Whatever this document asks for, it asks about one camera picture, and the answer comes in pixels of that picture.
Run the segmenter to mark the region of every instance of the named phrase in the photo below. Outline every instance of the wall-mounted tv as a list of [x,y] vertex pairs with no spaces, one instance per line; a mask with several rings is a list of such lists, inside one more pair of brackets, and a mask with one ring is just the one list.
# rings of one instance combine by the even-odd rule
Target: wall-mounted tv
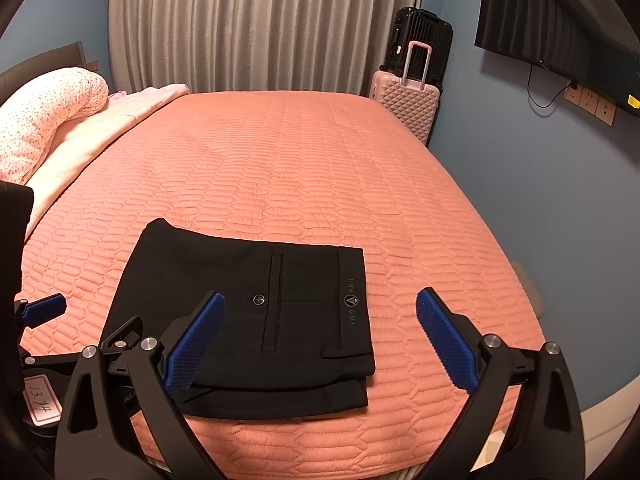
[[640,116],[640,40],[615,0],[482,0],[476,46],[556,72]]

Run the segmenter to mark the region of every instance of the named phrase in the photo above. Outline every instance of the trouser pocket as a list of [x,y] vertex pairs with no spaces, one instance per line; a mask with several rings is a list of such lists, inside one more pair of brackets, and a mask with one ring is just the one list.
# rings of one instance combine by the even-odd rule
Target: trouser pocket
[[267,317],[264,322],[262,350],[275,352],[278,344],[280,324],[280,294],[282,290],[282,254],[271,255],[269,292],[267,294]]

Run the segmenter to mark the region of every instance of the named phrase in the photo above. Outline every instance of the wall socket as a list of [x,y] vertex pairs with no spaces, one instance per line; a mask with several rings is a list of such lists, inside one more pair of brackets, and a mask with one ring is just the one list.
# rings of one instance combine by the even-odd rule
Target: wall socket
[[588,88],[582,89],[582,95],[580,97],[580,108],[587,110],[590,114],[595,115],[598,108],[598,98],[600,96],[593,90]]
[[569,86],[564,91],[564,98],[574,105],[580,106],[580,97],[582,97],[582,85],[576,85],[575,90]]
[[608,99],[600,96],[598,107],[596,108],[596,117],[602,122],[613,126],[613,118],[616,116],[616,105]]
[[584,108],[602,122],[613,126],[613,119],[616,116],[616,105],[593,90],[589,90],[578,84],[576,84],[575,87],[575,89],[571,86],[567,87],[564,91],[564,98],[570,103]]

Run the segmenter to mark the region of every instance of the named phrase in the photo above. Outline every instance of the suitcase handle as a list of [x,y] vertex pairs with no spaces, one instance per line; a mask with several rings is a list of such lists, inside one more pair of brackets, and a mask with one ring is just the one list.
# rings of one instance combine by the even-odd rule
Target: suitcase handle
[[402,72],[402,86],[406,86],[406,76],[409,73],[409,63],[411,63],[411,52],[414,46],[420,46],[427,50],[427,61],[424,62],[424,71],[422,72],[422,81],[420,82],[420,91],[424,90],[425,81],[427,81],[427,69],[431,61],[431,45],[421,43],[420,41],[410,41],[409,50],[406,53],[406,61],[404,62],[404,71]]

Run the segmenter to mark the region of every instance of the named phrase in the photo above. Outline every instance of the salmon quilted bedspread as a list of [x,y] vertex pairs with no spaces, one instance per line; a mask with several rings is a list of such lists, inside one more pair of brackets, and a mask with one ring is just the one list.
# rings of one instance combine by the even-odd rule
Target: salmon quilted bedspread
[[[415,317],[432,286],[480,332],[540,348],[504,253],[433,155],[379,103],[320,92],[218,92],[171,102],[59,197],[24,250],[22,296],[62,292],[34,354],[98,341],[125,263],[158,217],[219,237],[361,247],[376,359],[369,407],[313,420],[190,418],[235,479],[367,478],[426,461],[466,400]],[[510,390],[497,428],[513,411]],[[161,458],[139,414],[146,452]]]

